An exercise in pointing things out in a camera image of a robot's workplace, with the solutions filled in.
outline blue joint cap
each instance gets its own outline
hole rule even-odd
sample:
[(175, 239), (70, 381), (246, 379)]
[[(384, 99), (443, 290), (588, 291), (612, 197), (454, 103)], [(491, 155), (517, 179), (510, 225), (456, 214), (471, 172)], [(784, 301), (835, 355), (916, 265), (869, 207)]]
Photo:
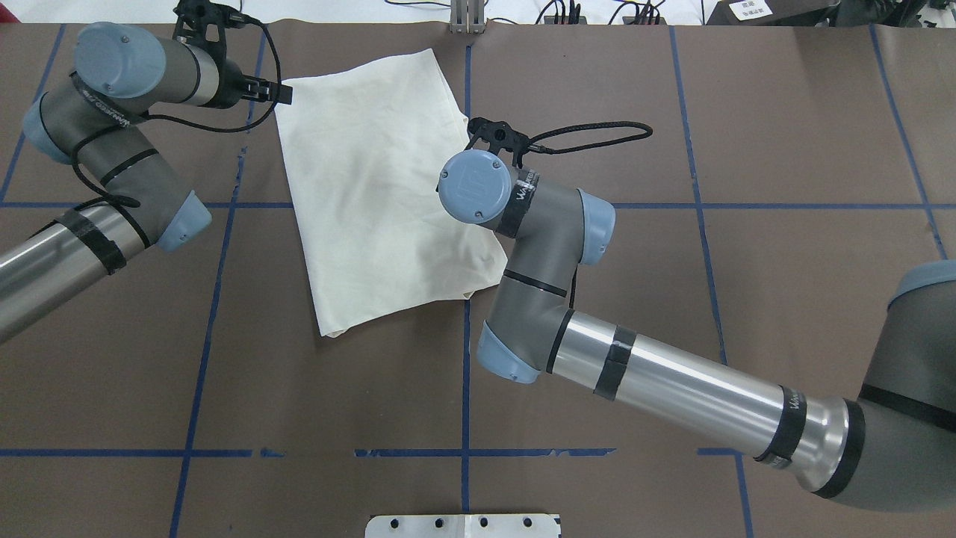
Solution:
[(46, 97), (46, 94), (36, 100), (27, 111), (27, 115), (23, 117), (23, 136), (54, 161), (69, 165), (70, 156), (56, 146), (54, 140), (50, 138), (50, 133), (47, 132), (47, 127), (43, 124), (43, 117), (40, 115), (40, 102), (43, 101), (43, 97)]
[(896, 299), (913, 290), (954, 280), (956, 280), (956, 259), (944, 259), (918, 265), (910, 269), (900, 280), (900, 287), (897, 288), (896, 295), (890, 300), (890, 305)]
[(173, 252), (205, 230), (210, 222), (212, 215), (209, 210), (196, 196), (196, 191), (191, 191), (156, 244), (166, 252)]
[(525, 385), (534, 383), (541, 373), (519, 359), (508, 346), (498, 340), (488, 327), (488, 322), (482, 324), (481, 338), (478, 339), (478, 362), (495, 375)]
[(76, 39), (74, 58), (79, 77), (111, 98), (145, 95), (166, 72), (166, 52), (155, 35), (112, 22), (95, 22), (84, 28)]
[(598, 263), (614, 235), (616, 215), (610, 203), (588, 194), (581, 189), (581, 205), (584, 207), (584, 249), (581, 251), (581, 263)]
[(448, 159), (438, 180), (445, 211), (466, 224), (492, 220), (505, 210), (510, 195), (508, 167), (483, 149), (466, 149)]

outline folded cloth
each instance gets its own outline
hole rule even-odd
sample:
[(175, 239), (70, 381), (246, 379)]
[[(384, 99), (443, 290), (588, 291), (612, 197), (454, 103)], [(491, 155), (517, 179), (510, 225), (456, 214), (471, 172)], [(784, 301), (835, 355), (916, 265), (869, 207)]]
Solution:
[(493, 233), (435, 191), (468, 137), (430, 49), (285, 83), (293, 104), (275, 116), (320, 334), (500, 280)]

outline brown table surface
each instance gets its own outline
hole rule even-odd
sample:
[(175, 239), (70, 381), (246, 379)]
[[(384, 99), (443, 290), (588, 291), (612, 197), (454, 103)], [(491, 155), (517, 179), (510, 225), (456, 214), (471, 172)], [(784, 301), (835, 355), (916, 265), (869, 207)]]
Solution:
[[(92, 197), (19, 131), (35, 96), (64, 83), (79, 29), (0, 25), (0, 250)], [(899, 278), (956, 252), (950, 31), (272, 32), (288, 78), (430, 47), (469, 115), (530, 134), (653, 125), (640, 143), (526, 158), (618, 205), (576, 307), (811, 395), (855, 398)], [(255, 30), (229, 46), (256, 68)], [(268, 52), (261, 62), (271, 77)], [(249, 112), (163, 110), (220, 125)], [(575, 537), (956, 528), (956, 510), (821, 500), (562, 379), (493, 376), (466, 346), (493, 290), (320, 338), (275, 121), (250, 134), (143, 129), (213, 223), (0, 347), (0, 535), (362, 536), (372, 515), (463, 511), (560, 514)]]

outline white sticker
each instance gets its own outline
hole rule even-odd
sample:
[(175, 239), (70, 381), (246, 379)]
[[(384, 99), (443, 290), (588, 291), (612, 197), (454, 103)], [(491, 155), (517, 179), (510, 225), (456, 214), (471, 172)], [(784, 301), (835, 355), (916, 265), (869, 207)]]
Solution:
[(751, 20), (767, 15), (773, 15), (767, 2), (764, 0), (744, 0), (730, 4), (730, 10), (737, 16), (737, 20)]

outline white bracket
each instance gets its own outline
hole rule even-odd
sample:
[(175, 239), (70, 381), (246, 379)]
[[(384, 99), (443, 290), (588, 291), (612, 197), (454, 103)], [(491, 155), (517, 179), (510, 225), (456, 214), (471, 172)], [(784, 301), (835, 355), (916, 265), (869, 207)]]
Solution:
[(552, 514), (376, 516), (365, 538), (561, 538), (561, 518)]
[(485, 0), (451, 0), (451, 32), (481, 34), (485, 31)]

